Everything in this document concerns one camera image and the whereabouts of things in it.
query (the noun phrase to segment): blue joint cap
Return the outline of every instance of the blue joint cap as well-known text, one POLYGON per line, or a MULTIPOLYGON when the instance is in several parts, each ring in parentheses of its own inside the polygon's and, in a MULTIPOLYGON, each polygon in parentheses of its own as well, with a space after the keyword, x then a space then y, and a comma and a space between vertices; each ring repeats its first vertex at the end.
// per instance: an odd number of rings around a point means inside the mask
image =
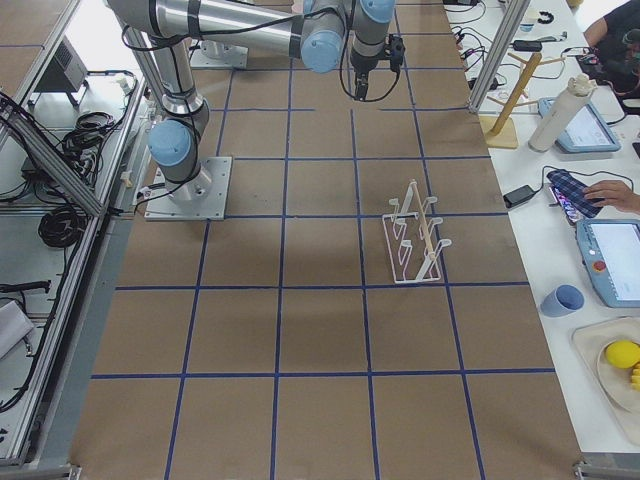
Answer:
POLYGON ((165 120, 151 129, 148 145, 158 164, 173 167, 189 155, 192 148, 191 132, 176 120, 165 120))
POLYGON ((395 0, 360 0, 360 7, 376 23, 389 23, 393 19, 395 0))
POLYGON ((301 57, 310 70, 327 73, 338 65, 341 52, 342 37, 333 30, 319 30, 304 41, 301 57))

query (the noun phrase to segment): emergency stop button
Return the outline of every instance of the emergency stop button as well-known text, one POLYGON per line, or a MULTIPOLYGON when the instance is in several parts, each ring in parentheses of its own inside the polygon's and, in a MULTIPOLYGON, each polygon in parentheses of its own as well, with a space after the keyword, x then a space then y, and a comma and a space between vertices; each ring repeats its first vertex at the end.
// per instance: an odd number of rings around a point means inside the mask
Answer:
POLYGON ((607 269, 607 264, 602 260, 598 260, 597 262, 593 262, 592 267, 596 272, 602 272, 607 269))

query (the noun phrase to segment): plate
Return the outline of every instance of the plate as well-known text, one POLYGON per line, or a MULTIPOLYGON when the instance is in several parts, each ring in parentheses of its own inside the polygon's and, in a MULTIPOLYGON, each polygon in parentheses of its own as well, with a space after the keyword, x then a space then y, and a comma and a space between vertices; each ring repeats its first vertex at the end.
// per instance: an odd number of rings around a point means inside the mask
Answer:
POLYGON ((631 388, 632 368, 614 367, 605 357, 604 351, 611 343, 607 343, 598 355, 598 380, 618 405, 629 412, 640 413, 640 391, 631 388))

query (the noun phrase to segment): wooden base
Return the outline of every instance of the wooden base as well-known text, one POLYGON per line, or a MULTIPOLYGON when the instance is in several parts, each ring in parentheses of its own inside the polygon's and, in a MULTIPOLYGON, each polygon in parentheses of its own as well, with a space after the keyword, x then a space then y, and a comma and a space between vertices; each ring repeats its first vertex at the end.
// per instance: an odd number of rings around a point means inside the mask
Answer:
POLYGON ((487 142, 489 148, 518 148, 518 134, 516 133, 516 126, 513 120, 508 118, 504 127, 498 134, 491 132, 491 129, 496 123, 498 117, 486 117, 480 116, 480 126, 484 133, 484 140, 487 142))

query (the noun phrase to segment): checkered cloth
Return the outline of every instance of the checkered cloth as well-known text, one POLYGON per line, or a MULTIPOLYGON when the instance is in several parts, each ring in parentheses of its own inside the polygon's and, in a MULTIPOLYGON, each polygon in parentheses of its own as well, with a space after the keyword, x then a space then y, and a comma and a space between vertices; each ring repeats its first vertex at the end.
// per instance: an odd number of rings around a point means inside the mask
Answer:
POLYGON ((596 207, 592 203, 598 202, 600 199, 587 200, 584 198, 582 190, 586 185, 573 178, 566 170, 553 170, 547 173, 547 178, 560 193, 567 197, 575 209, 585 217, 593 218, 602 210, 602 207, 596 207))

